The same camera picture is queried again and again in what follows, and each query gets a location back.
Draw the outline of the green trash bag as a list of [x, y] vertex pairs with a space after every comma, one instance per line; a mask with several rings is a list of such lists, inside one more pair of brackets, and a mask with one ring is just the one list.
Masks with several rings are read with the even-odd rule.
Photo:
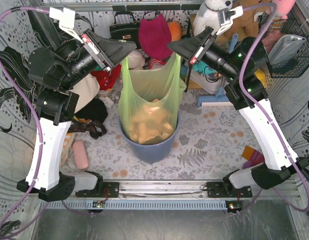
[[128, 60], [122, 61], [123, 88], [118, 111], [127, 137], [131, 118], [143, 104], [154, 99], [159, 99], [157, 104], [171, 114], [170, 123], [177, 128], [179, 105], [186, 88], [185, 82], [180, 78], [180, 70], [181, 57], [176, 53], [160, 69], [129, 70]]

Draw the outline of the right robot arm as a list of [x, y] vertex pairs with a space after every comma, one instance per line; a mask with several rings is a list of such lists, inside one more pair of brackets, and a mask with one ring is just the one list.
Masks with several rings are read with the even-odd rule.
[[207, 186], [211, 197], [251, 196], [245, 193], [255, 185], [262, 190], [273, 189], [298, 174], [309, 162], [291, 148], [274, 117], [266, 89], [254, 72], [267, 59], [261, 41], [263, 34], [244, 38], [231, 53], [216, 43], [216, 35], [208, 27], [195, 37], [170, 42], [167, 46], [190, 64], [203, 61], [229, 80], [225, 93], [251, 128], [261, 147], [264, 162], [226, 175], [216, 187]]

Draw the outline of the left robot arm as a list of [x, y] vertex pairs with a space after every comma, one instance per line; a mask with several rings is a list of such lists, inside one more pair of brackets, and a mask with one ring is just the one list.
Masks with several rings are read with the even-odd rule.
[[16, 185], [19, 191], [37, 194], [46, 202], [63, 201], [71, 194], [79, 198], [108, 195], [103, 177], [96, 172], [75, 176], [60, 172], [63, 143], [80, 97], [73, 87], [97, 67], [110, 71], [136, 47], [133, 41], [106, 39], [87, 29], [56, 50], [41, 47], [30, 54], [28, 76], [43, 90], [36, 100], [39, 126], [33, 159], [26, 178]]

